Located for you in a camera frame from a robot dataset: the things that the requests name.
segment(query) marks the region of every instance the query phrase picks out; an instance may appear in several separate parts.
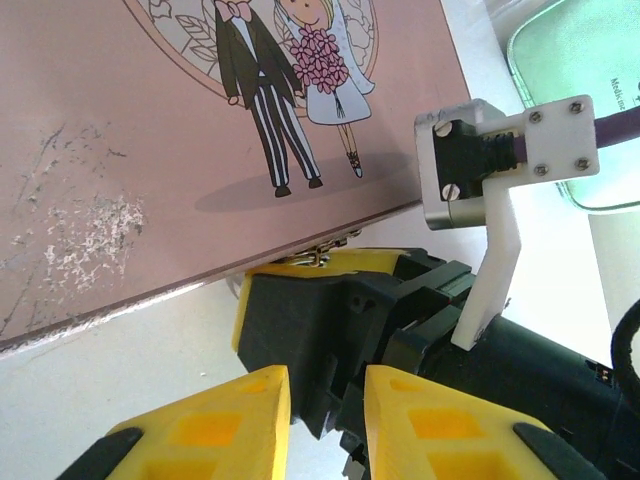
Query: black shoe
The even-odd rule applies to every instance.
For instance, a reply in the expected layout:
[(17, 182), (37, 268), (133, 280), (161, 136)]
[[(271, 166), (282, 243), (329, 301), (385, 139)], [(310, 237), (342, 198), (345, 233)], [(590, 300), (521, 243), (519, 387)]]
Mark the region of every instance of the black shoe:
[(314, 188), (320, 188), (322, 185), (324, 185), (322, 183), (322, 180), (320, 180), (319, 177), (314, 177), (311, 180), (309, 180), (309, 188), (314, 189)]
[(276, 187), (276, 198), (288, 197), (291, 195), (291, 190), (286, 185)]
[(356, 177), (362, 178), (362, 165), (360, 165), (360, 157), (358, 156), (358, 152), (347, 153), (347, 158), (349, 159), (351, 168), (353, 168), (353, 173), (356, 174)]

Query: black cable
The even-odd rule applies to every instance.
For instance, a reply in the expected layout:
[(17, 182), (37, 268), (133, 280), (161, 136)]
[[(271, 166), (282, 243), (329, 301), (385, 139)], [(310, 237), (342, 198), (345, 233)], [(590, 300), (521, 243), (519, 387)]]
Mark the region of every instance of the black cable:
[(618, 385), (629, 406), (640, 416), (640, 378), (633, 368), (632, 342), (640, 330), (640, 300), (626, 313), (613, 333), (611, 359)]

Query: pink bow tie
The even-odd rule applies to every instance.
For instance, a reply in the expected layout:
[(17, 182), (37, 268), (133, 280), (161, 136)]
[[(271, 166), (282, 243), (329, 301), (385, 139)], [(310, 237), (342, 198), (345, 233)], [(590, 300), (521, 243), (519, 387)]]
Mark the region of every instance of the pink bow tie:
[(217, 0), (215, 2), (215, 6), (220, 12), (223, 22), (228, 22), (232, 18), (241, 18), (245, 22), (251, 21), (251, 8), (249, 7), (249, 2), (233, 3)]

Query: cartoon bride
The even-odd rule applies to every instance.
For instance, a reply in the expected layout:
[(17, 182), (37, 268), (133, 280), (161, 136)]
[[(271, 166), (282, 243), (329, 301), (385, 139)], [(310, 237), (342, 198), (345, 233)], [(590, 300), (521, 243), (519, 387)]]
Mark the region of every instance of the cartoon bride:
[(294, 69), (306, 87), (307, 115), (336, 125), (358, 178), (362, 165), (351, 124), (371, 116), (365, 95), (375, 85), (358, 68), (339, 0), (275, 0), (276, 12), (294, 37)]

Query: screw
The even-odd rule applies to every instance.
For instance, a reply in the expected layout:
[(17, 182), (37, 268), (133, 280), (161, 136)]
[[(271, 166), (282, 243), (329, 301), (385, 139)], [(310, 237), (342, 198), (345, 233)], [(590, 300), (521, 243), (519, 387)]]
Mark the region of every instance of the screw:
[(540, 123), (542, 121), (542, 113), (532, 112), (531, 115), (529, 115), (529, 121), (531, 123)]
[(584, 104), (582, 102), (573, 102), (569, 107), (569, 110), (571, 110), (571, 113), (574, 115), (578, 115), (584, 110)]
[(460, 198), (460, 187), (458, 187), (455, 183), (445, 185), (442, 189), (442, 198), (444, 198), (447, 202), (453, 202)]
[(576, 160), (576, 169), (584, 172), (591, 166), (591, 161), (588, 158), (579, 158)]
[(533, 169), (533, 173), (535, 173), (539, 177), (544, 177), (547, 173), (549, 173), (549, 167), (547, 167), (544, 163), (540, 165), (536, 165)]
[(436, 131), (436, 135), (440, 138), (444, 138), (449, 136), (449, 134), (453, 131), (453, 123), (440, 121), (436, 123), (433, 129)]

